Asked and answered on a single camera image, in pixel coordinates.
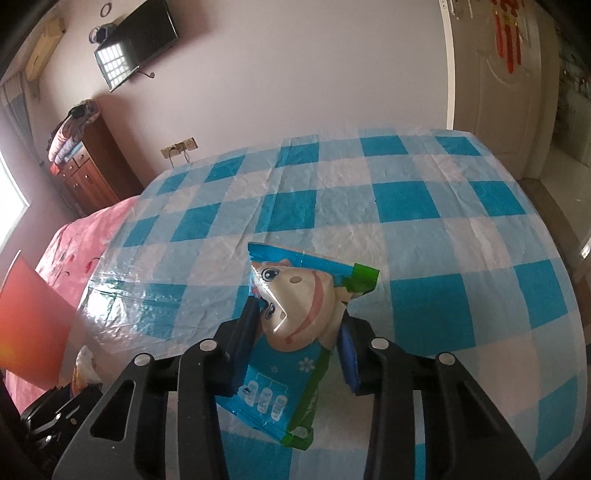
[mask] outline folded clothes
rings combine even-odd
[[[83,111],[79,108],[72,109],[70,112],[75,113],[70,113],[53,137],[48,152],[52,163],[65,163],[65,158],[84,137],[86,126],[100,115],[100,106],[96,100],[85,100],[78,106],[83,106]]]

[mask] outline white door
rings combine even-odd
[[[529,160],[541,95],[540,39],[533,0],[518,0],[521,65],[509,11],[514,71],[500,5],[492,0],[440,0],[446,33],[447,127],[474,133],[520,179]],[[497,47],[499,14],[503,58]]]

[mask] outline curtain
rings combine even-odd
[[[33,158],[37,159],[38,154],[33,143],[27,101],[22,87],[22,72],[17,72],[0,85],[0,105],[22,143]]]
[[[12,128],[18,135],[18,138],[21,139],[24,147],[30,153],[31,158],[43,168],[49,182],[58,191],[64,203],[76,214],[76,216],[84,216],[79,205],[73,199],[65,185],[60,182],[59,179],[56,179],[51,175],[49,170],[45,168],[45,159],[41,158],[35,149],[22,72],[17,72],[0,85],[0,108],[2,108],[8,117]]]

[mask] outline wall outlet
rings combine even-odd
[[[164,158],[171,158],[180,155],[183,152],[183,144],[174,144],[160,150]]]
[[[197,143],[193,137],[186,139],[183,144],[187,150],[195,150],[198,148]]]
[[[185,150],[195,150],[197,148],[197,143],[193,137],[186,139],[181,143],[176,143],[170,145],[169,147],[163,148],[161,151],[162,156],[166,159],[171,157],[176,157],[180,155]]]

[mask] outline snack bag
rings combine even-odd
[[[77,396],[88,385],[103,383],[96,373],[95,357],[90,349],[84,345],[76,356],[76,364],[72,372],[71,393]]]
[[[282,445],[306,450],[347,303],[372,291],[379,271],[252,242],[248,252],[250,293],[265,307],[245,384],[217,402]]]

